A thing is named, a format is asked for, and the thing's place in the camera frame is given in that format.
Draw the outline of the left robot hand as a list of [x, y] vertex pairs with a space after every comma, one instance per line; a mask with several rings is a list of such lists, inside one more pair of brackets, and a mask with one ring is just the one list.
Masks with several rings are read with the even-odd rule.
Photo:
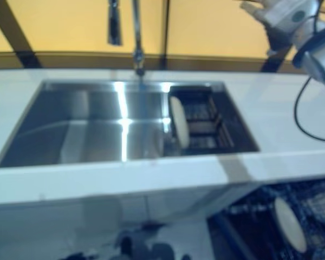
[[92, 260], [93, 256], [86, 255], [83, 252], [77, 252], [66, 257], [66, 260]]

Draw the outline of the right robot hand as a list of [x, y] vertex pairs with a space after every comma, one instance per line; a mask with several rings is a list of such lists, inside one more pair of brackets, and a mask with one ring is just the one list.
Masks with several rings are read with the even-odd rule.
[[272, 25], [272, 21], [267, 17], [267, 12], [274, 6], [276, 1], [263, 0], [258, 2], [262, 5], [261, 8], [254, 6], [253, 4], [249, 3], [249, 1], [242, 1], [240, 8], [262, 24]]

